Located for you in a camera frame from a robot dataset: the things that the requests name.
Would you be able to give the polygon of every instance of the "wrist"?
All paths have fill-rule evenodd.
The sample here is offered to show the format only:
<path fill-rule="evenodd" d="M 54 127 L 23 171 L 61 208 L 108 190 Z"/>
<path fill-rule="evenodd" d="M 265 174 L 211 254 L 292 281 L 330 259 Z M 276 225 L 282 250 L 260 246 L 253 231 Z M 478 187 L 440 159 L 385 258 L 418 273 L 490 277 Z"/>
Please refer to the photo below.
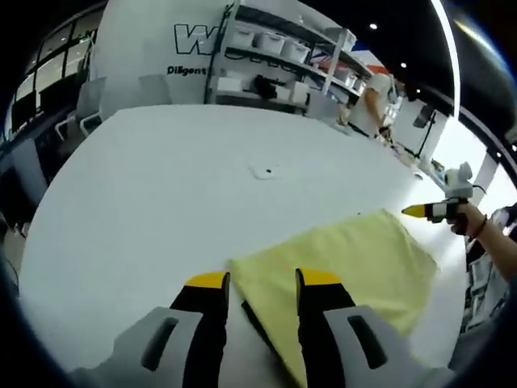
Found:
<path fill-rule="evenodd" d="M 491 229 L 494 227 L 495 225 L 492 224 L 492 222 L 488 219 L 487 216 L 485 216 L 484 220 L 481 221 L 477 228 L 473 231 L 471 238 L 481 242 L 483 239 L 487 237 L 487 234 L 490 234 Z"/>

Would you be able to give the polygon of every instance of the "shelf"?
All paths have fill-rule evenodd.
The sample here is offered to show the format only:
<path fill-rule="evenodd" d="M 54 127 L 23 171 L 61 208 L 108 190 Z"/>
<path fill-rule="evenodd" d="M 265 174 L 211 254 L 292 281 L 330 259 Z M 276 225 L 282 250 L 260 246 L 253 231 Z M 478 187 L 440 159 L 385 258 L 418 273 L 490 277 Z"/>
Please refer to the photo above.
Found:
<path fill-rule="evenodd" d="M 235 99 L 250 99 L 256 100 L 258 102 L 263 103 L 272 103 L 276 105 L 284 105 L 286 107 L 299 108 L 299 109 L 307 109 L 307 105 L 303 103 L 293 103 L 291 101 L 286 101 L 284 99 L 268 99 L 263 100 L 259 95 L 251 92 L 251 91 L 216 91 L 216 99 L 224 99 L 224 98 L 235 98 Z"/>
<path fill-rule="evenodd" d="M 336 42 L 325 34 L 301 23 L 284 19 L 278 15 L 258 8 L 240 5 L 238 6 L 235 19 L 247 23 L 259 24 L 263 27 L 273 28 L 286 35 L 294 36 L 306 42 L 313 43 L 328 53 L 332 53 L 336 47 Z M 372 76 L 372 71 L 364 63 L 358 61 L 347 52 L 341 50 L 339 53 L 339 60 L 349 65 L 361 77 L 369 78 Z"/>
<path fill-rule="evenodd" d="M 258 59 L 265 59 L 268 61 L 274 61 L 279 65 L 285 65 L 295 70 L 301 70 L 302 73 L 313 73 L 315 70 L 313 67 L 306 65 L 305 63 L 295 62 L 290 60 L 289 58 L 282 57 L 279 54 L 269 53 L 268 51 L 263 51 L 259 48 L 255 47 L 238 47 L 238 46 L 228 46 L 226 48 L 227 54 L 237 54 L 237 55 L 245 55 L 247 57 L 255 57 Z"/>
<path fill-rule="evenodd" d="M 255 58 L 259 58 L 259 59 L 265 59 L 268 61 L 274 61 L 275 63 L 278 63 L 280 65 L 285 65 L 292 69 L 299 70 L 304 75 L 309 75 L 309 76 L 315 75 L 319 78 L 322 78 L 323 80 L 325 80 L 326 76 L 327 76 L 327 74 L 324 71 L 315 69 L 312 66 L 306 65 L 305 63 L 291 61 L 290 59 L 281 57 L 278 54 L 268 53 L 266 51 L 259 50 L 258 48 L 228 46 L 226 48 L 226 53 L 230 53 L 230 54 L 233 53 L 233 54 L 237 54 L 237 55 L 240 54 L 240 55 L 245 55 L 248 57 L 255 57 Z M 335 85 L 335 86 L 338 86 L 338 87 L 344 89 L 344 91 L 348 94 L 352 94 L 356 97 L 360 96 L 360 94 L 357 91 L 355 91 L 351 87 L 347 86 L 344 81 L 341 81 L 337 78 L 332 79 L 332 85 Z"/>

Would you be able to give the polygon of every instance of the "white tabletop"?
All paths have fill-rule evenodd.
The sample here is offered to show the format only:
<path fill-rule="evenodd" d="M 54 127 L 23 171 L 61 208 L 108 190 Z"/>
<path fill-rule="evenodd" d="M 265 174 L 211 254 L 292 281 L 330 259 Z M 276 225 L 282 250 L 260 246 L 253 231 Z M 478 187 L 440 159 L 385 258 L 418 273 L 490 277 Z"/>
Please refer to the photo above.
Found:
<path fill-rule="evenodd" d="M 120 111 L 46 192 L 25 247 L 21 302 L 65 370 L 92 367 L 124 329 L 232 256 L 358 212 L 399 214 L 442 199 L 380 143 L 301 116 L 193 105 Z M 400 217 L 440 267 L 412 349 L 446 365 L 464 307 L 463 239 Z M 221 386 L 276 386 L 271 352 L 240 302 L 232 292 Z"/>

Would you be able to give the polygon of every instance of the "yellow cloth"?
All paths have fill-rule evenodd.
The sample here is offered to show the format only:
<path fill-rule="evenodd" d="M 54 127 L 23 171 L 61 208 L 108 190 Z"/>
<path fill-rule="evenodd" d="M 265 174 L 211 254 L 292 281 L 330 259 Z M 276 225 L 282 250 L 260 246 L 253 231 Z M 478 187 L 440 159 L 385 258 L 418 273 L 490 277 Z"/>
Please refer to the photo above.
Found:
<path fill-rule="evenodd" d="M 230 260 L 233 283 L 288 370 L 307 386 L 297 334 L 296 268 L 333 272 L 357 306 L 371 306 L 408 335 L 426 306 L 436 264 L 385 210 L 314 228 L 276 247 Z"/>

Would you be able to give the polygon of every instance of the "human hand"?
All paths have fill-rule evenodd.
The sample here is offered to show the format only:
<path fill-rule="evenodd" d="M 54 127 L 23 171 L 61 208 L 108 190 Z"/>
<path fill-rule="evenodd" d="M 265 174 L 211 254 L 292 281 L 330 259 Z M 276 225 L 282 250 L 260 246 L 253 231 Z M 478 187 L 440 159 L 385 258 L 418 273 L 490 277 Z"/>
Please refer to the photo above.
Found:
<path fill-rule="evenodd" d="M 379 134 L 387 141 L 391 140 L 391 128 L 386 126 L 379 129 Z"/>
<path fill-rule="evenodd" d="M 480 228 L 482 228 L 486 216 L 480 212 L 476 206 L 470 203 L 459 205 L 457 212 L 458 214 L 464 214 L 464 216 L 467 218 L 467 236 L 472 237 L 480 232 Z M 459 217 L 455 220 L 448 220 L 448 223 L 452 224 L 451 231 L 453 233 L 456 233 L 461 228 L 459 220 Z"/>

